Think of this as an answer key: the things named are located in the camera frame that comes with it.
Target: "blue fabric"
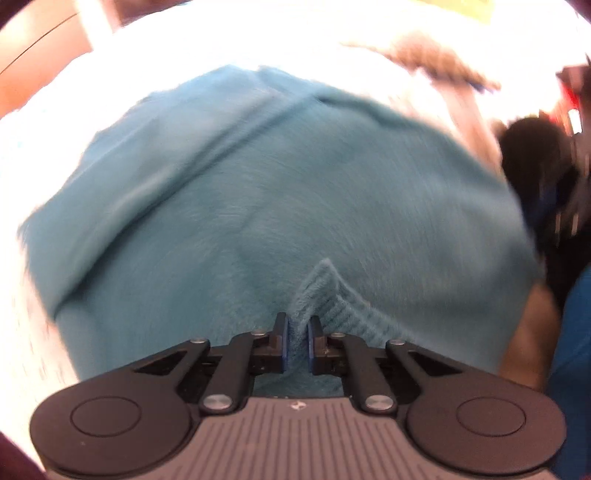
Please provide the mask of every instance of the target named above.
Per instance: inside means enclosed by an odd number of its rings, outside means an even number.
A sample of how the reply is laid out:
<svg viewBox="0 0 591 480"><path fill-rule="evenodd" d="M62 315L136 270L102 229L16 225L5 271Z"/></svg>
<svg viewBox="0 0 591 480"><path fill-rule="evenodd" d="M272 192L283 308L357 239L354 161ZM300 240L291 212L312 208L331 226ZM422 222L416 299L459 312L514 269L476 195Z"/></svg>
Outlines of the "blue fabric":
<svg viewBox="0 0 591 480"><path fill-rule="evenodd" d="M82 378L288 311L277 395L339 390L306 374L313 313L496 371L538 278L517 199L453 140L273 69L150 96L21 233Z"/></svg>
<svg viewBox="0 0 591 480"><path fill-rule="evenodd" d="M553 470L561 480L581 480L591 472L591 268L564 306L546 393L563 411L567 426L566 443Z"/></svg>

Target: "ribbed gray plate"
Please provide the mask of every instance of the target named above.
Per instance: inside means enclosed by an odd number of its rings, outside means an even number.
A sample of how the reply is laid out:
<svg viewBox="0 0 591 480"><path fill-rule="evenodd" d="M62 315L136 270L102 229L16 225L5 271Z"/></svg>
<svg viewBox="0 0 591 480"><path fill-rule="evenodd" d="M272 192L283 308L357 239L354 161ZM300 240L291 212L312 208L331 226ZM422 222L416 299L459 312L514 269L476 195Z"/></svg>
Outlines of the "ribbed gray plate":
<svg viewBox="0 0 591 480"><path fill-rule="evenodd" d="M50 475L61 480L60 475ZM206 418L175 458L137 480L460 480L417 453L395 421L347 398L250 398ZM531 475L556 480L549 471Z"/></svg>

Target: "white surface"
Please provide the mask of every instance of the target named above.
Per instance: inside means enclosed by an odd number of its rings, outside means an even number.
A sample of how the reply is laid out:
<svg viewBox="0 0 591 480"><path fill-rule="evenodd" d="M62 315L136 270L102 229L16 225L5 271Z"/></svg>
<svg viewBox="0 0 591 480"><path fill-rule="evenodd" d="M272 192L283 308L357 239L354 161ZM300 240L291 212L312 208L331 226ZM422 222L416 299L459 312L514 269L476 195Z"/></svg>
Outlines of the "white surface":
<svg viewBox="0 0 591 480"><path fill-rule="evenodd" d="M428 21L424 16L427 11L431 14ZM293 4L200 0L126 27L101 42L98 50L73 61L19 112L3 118L0 384L4 395L0 430L35 457L28 438L28 420L34 407L76 381L55 329L47 323L33 290L24 284L23 255L15 232L30 212L63 184L97 131L111 125L155 90L174 88L224 64L246 68L266 64L372 97L394 108L414 111L452 135L457 134L441 97L424 79L411 77L377 54L337 44L343 36L356 35L381 36L381 41L389 41L389 37L419 24L427 24L436 38L439 35L457 45L465 58L480 61L485 67L489 64L491 69L495 58L503 57L499 52L508 48L492 43L488 29L480 31L457 16L434 13L407 0L371 0L363 6L360 2L333 0ZM523 45L522 51L528 49ZM555 67L540 67L536 72L550 68ZM511 92L515 89L509 89L505 103L513 108L516 100L512 100ZM519 108L527 110L532 102L527 100ZM512 115L507 109L501 113L500 118Z"/></svg>

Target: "fuzzy teal fabric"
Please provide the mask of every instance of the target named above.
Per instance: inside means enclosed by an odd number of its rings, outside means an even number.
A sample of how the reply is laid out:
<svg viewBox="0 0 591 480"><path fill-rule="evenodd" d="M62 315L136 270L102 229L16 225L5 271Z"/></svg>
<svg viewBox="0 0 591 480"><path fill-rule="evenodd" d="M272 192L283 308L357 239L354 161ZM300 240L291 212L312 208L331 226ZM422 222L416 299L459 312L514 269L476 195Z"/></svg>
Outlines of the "fuzzy teal fabric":
<svg viewBox="0 0 591 480"><path fill-rule="evenodd" d="M495 371L538 278L518 202L453 140L281 71L225 67L100 133L22 226L81 378L291 318L276 395L328 395L305 325Z"/></svg>

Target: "circular mount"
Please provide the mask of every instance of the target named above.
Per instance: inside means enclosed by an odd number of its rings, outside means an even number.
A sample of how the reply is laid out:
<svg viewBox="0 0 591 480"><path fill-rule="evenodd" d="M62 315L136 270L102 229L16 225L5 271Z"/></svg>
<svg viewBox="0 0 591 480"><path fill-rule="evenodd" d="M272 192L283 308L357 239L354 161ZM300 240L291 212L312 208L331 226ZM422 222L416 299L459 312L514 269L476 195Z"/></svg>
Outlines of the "circular mount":
<svg viewBox="0 0 591 480"><path fill-rule="evenodd" d="M552 400L481 372L434 378L410 407L410 436L440 463L476 475L518 475L558 452L566 424Z"/></svg>
<svg viewBox="0 0 591 480"><path fill-rule="evenodd" d="M227 395L208 395L203 399L203 406L213 411L227 410L232 406L232 399Z"/></svg>
<svg viewBox="0 0 591 480"><path fill-rule="evenodd" d="M386 395L370 395L365 399L365 406L370 410L386 411L394 406L394 400Z"/></svg>
<svg viewBox="0 0 591 480"><path fill-rule="evenodd" d="M185 440L191 416L161 377L116 371L46 399L30 424L48 468L69 476L122 476L165 460Z"/></svg>

